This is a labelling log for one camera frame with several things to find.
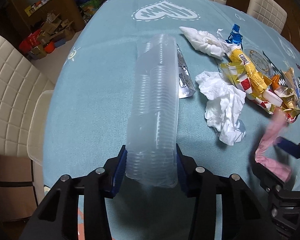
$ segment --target pink wrapper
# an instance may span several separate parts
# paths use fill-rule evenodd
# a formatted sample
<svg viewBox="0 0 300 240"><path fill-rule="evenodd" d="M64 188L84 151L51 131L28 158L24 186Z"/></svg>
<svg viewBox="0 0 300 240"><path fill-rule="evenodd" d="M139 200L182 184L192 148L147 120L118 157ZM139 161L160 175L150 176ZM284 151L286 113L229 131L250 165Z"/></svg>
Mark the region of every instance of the pink wrapper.
<svg viewBox="0 0 300 240"><path fill-rule="evenodd" d="M268 124L265 134L263 135L259 146L256 150L255 160L257 163L261 163L279 179L286 182L291 175L291 168L287 165L277 162L274 159L263 156L263 153L276 144L276 139L279 136L279 132L287 125L286 116L282 111L275 111Z"/></svg>

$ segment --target checkered wrapper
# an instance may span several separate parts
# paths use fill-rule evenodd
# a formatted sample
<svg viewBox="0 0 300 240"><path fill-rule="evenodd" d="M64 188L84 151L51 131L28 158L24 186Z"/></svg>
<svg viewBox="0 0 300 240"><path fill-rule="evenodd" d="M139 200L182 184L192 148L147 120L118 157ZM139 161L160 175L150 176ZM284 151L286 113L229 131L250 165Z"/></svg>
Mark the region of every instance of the checkered wrapper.
<svg viewBox="0 0 300 240"><path fill-rule="evenodd" d="M248 99L261 106L267 113L274 113L275 105L266 101L262 95L258 95L253 86L251 86L247 71L241 62L221 63L220 67L236 88L246 92Z"/></svg>

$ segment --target blue tablecloth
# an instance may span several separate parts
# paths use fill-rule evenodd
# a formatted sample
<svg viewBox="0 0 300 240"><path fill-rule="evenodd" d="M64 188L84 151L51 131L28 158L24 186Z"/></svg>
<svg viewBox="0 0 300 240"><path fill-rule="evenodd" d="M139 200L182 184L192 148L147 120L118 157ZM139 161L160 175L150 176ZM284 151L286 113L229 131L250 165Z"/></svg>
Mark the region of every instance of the blue tablecloth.
<svg viewBox="0 0 300 240"><path fill-rule="evenodd" d="M234 24L241 27L243 47L263 50L277 68L292 66L300 76L296 67L300 53L275 30L234 8L209 0L107 1L80 34L56 84L45 130L44 183L52 187L62 174L86 175L116 156L125 144L138 41L159 33L174 36L194 81L204 70L218 71L217 64L214 58L195 51L179 26L215 36L217 29L223 29L226 39ZM182 152L214 174L239 174L264 203L266 193L250 171L248 159L270 116L246 100L240 115L246 136L242 142L227 146L207 127L207 98L197 84L196 89L192 97L179 101L177 143ZM300 142L300 117L284 136ZM273 147L267 156L293 162ZM216 239L221 239L220 198L217 204ZM179 186L152 188L125 178L120 192L113 200L106 200L106 206L116 240L181 240L189 233L194 199L187 199ZM82 199L79 207L83 210Z"/></svg>

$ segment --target metal screw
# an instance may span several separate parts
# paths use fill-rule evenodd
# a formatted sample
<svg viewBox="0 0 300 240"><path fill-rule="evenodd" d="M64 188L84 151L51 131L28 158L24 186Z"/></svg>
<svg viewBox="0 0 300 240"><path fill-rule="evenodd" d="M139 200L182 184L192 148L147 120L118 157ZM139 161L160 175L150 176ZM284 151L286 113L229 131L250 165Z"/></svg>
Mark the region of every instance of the metal screw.
<svg viewBox="0 0 300 240"><path fill-rule="evenodd" d="M197 173L204 173L206 170L204 169L204 167L198 166L195 168L195 171Z"/></svg>
<svg viewBox="0 0 300 240"><path fill-rule="evenodd" d="M273 208L273 210L271 210L271 215L272 215L273 217L276 217L277 214L278 214L278 210L277 210L276 208Z"/></svg>
<svg viewBox="0 0 300 240"><path fill-rule="evenodd" d="M279 192L281 190L281 186L277 185L277 186L275 186L275 189Z"/></svg>
<svg viewBox="0 0 300 240"><path fill-rule="evenodd" d="M240 176L238 174L232 174L231 178L234 179L234 180L239 180Z"/></svg>
<svg viewBox="0 0 300 240"><path fill-rule="evenodd" d="M104 168L102 168L102 167L100 167L100 168L97 168L96 169L96 174L102 174L102 173L104 173L106 170L104 169Z"/></svg>
<svg viewBox="0 0 300 240"><path fill-rule="evenodd" d="M61 181L66 181L69 178L70 178L69 175L65 174L65 175L62 175L60 179L61 179Z"/></svg>

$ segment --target ribbed plastic packaging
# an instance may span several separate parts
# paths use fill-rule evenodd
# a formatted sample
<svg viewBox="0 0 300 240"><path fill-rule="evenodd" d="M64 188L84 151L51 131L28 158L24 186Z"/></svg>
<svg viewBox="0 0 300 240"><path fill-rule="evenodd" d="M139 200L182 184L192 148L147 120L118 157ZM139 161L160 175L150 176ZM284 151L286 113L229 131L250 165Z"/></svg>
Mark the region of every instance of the ribbed plastic packaging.
<svg viewBox="0 0 300 240"><path fill-rule="evenodd" d="M160 34L138 46L127 125L128 178L157 187L177 184L178 101L177 44Z"/></svg>

